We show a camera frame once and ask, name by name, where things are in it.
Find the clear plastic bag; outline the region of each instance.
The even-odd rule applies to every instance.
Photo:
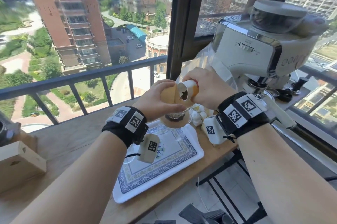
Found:
[[[238,86],[230,72],[230,70],[217,58],[215,57],[215,52],[212,48],[212,43],[209,43],[205,48],[203,48],[197,55],[196,58],[183,63],[181,73],[176,79],[176,83],[183,80],[183,77],[191,70],[196,67],[206,68],[208,66],[213,67],[217,74],[227,82],[233,89],[237,90]]]

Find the mixer control switch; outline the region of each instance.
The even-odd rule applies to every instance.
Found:
[[[243,50],[247,51],[247,52],[253,52],[254,48],[249,47],[246,44],[243,44],[242,42],[240,42],[239,47],[242,48]]]

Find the blue canopy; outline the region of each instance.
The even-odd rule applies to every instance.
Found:
[[[140,41],[145,43],[146,33],[135,25],[127,25],[126,28],[129,29]]]

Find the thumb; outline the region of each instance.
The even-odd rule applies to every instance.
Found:
[[[184,110],[186,110],[186,107],[178,103],[174,103],[174,104],[165,103],[163,106],[163,111],[165,111],[166,114],[182,112]]]

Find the wooden table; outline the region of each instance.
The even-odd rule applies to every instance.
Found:
[[[134,100],[131,100],[124,104],[132,105],[133,102]],[[47,160],[47,173],[0,194],[0,223],[10,223],[20,211],[78,159],[99,136],[105,120],[118,107],[116,105],[32,133],[39,138],[38,153]],[[136,222],[188,181],[237,148],[237,144],[229,140],[214,147],[200,128],[196,128],[196,132],[204,150],[204,157],[201,160],[123,204],[117,204],[111,195],[101,223]]]

